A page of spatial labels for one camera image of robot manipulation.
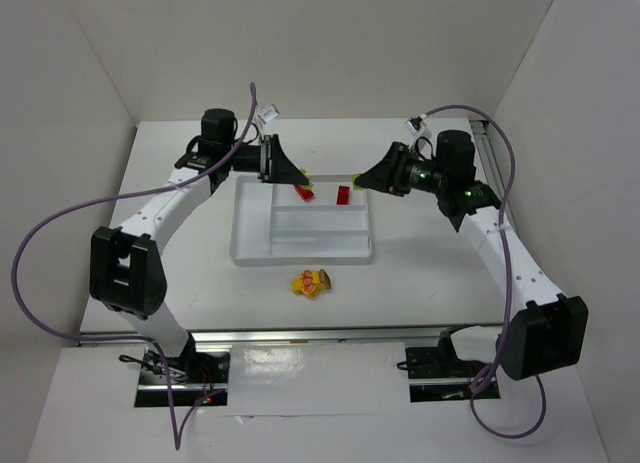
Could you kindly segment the lime green lego brick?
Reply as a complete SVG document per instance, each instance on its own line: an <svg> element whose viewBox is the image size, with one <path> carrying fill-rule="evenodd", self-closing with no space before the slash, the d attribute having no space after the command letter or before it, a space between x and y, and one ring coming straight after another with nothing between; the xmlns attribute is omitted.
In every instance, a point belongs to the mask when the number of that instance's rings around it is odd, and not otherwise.
<svg viewBox="0 0 640 463"><path fill-rule="evenodd" d="M357 184L357 180L358 178L361 176L360 173L356 173L352 175L352 183L351 183L351 188L352 190L360 190L361 187Z"/></svg>
<svg viewBox="0 0 640 463"><path fill-rule="evenodd" d="M306 178L306 183L302 184L301 187L304 189L308 189L311 190L313 188L313 183L311 181L311 178L308 176L307 171L304 168L300 169L300 172L305 176Z"/></svg>

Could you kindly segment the red lego brick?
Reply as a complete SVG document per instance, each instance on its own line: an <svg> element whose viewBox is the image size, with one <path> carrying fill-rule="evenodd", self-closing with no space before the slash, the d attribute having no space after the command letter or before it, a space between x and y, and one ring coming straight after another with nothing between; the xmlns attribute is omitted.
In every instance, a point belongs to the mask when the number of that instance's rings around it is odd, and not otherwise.
<svg viewBox="0 0 640 463"><path fill-rule="evenodd" d="M315 193L309 186L295 185L294 190L305 203L309 203L315 199Z"/></svg>
<svg viewBox="0 0 640 463"><path fill-rule="evenodd" d="M351 199L351 188L346 185L339 185L337 189L336 204L338 206L348 206Z"/></svg>

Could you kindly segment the yellow lego brick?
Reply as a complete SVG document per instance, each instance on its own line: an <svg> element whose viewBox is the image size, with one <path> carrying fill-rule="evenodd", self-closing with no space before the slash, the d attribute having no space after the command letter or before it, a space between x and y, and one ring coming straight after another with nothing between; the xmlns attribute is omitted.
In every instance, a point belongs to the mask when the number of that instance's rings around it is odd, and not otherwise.
<svg viewBox="0 0 640 463"><path fill-rule="evenodd" d="M325 290L320 272L316 270L304 270L301 272L299 276L292 280L291 287L294 294L309 298L315 298Z"/></svg>

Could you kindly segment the brown lego brick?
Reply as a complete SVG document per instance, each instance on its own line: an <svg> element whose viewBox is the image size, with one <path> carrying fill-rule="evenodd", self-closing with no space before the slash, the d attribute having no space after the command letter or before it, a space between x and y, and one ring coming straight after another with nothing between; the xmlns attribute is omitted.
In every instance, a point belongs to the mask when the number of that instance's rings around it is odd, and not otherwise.
<svg viewBox="0 0 640 463"><path fill-rule="evenodd" d="M332 288L332 284L331 284L331 279L328 273L324 269L321 269L318 272L318 275L319 275L319 284L323 287L324 290L330 290Z"/></svg>

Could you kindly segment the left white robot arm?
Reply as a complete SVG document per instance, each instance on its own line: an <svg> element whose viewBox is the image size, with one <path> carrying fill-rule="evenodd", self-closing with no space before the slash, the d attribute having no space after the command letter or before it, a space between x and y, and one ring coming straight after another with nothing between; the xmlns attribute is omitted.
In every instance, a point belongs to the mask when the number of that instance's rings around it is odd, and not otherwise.
<svg viewBox="0 0 640 463"><path fill-rule="evenodd" d="M208 109L200 132L175 163L167 183L138 212L115 228L100 227L91 238L89 292L151 339L157 361L189 377L210 360L196 349L166 303L162 253L186 221L230 172L254 173L268 184L306 185L306 175L285 155L276 135L244 143L245 131L227 109Z"/></svg>

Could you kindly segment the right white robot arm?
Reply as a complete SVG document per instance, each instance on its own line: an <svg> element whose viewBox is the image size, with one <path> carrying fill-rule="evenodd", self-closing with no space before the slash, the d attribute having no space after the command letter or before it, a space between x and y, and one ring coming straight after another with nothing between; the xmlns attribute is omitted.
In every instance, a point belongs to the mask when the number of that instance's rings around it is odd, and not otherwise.
<svg viewBox="0 0 640 463"><path fill-rule="evenodd" d="M355 183L399 197L413 190L434 195L441 213L471 244L503 292L506 320L501 325L442 333L439 350L445 362L496 363L511 379L522 380L579 361L587 305L549 279L501 214L494 191L476 177L475 145L468 133L439 133L428 159L394 142Z"/></svg>

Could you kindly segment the white compartment tray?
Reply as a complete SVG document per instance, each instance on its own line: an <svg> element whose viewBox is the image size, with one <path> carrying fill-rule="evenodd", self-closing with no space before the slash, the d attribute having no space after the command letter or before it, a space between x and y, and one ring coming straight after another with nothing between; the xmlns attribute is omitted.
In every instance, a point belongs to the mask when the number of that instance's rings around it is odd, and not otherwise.
<svg viewBox="0 0 640 463"><path fill-rule="evenodd" d="M352 190L347 175L313 175L315 199L294 187L239 176L235 184L229 255L237 266L367 264L373 255L368 193ZM351 188L336 204L339 185Z"/></svg>

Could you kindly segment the aluminium side rail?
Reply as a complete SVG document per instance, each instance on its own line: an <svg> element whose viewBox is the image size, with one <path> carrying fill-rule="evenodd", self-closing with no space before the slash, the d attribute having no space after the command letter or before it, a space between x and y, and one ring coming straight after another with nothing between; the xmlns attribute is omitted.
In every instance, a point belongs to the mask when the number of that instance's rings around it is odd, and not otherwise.
<svg viewBox="0 0 640 463"><path fill-rule="evenodd" d="M477 147L486 181L499 198L504 196L504 181L496 160L492 140L489 135L489 123L486 120L471 119L470 127Z"/></svg>

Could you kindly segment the aluminium front rail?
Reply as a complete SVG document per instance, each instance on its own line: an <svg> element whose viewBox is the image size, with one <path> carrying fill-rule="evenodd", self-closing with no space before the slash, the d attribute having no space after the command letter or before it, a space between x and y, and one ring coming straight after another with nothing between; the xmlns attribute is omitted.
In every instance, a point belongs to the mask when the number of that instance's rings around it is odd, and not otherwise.
<svg viewBox="0 0 640 463"><path fill-rule="evenodd" d="M281 328L281 329L229 329L190 330L196 343L222 346L223 344L275 344L305 342L355 342L373 340L437 340L447 330L458 325L400 325L333 328Z"/></svg>

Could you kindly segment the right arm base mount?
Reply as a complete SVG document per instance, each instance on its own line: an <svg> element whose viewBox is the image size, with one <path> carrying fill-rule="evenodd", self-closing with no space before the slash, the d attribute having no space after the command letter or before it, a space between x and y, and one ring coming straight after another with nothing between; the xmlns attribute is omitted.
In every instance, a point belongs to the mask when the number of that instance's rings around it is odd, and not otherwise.
<svg viewBox="0 0 640 463"><path fill-rule="evenodd" d="M463 361L454 355L451 337L469 325L443 330L435 346L405 349L405 359L396 364L409 381L411 403L454 402L471 399L471 384L486 366L481 361Z"/></svg>

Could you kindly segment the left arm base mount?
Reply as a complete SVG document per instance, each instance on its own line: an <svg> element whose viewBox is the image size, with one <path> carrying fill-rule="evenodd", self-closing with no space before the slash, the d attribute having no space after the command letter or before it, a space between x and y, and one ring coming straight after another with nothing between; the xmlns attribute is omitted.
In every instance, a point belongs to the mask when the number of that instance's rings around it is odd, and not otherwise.
<svg viewBox="0 0 640 463"><path fill-rule="evenodd" d="M190 407L199 398L205 407L226 406L228 402L228 380L231 363L229 348L215 348L206 352L205 362L196 364L194 370L184 371L170 368L170 380L174 405ZM166 374L159 358L150 351L142 357L121 354L121 363L138 370L134 406L136 408L165 408L168 406Z"/></svg>

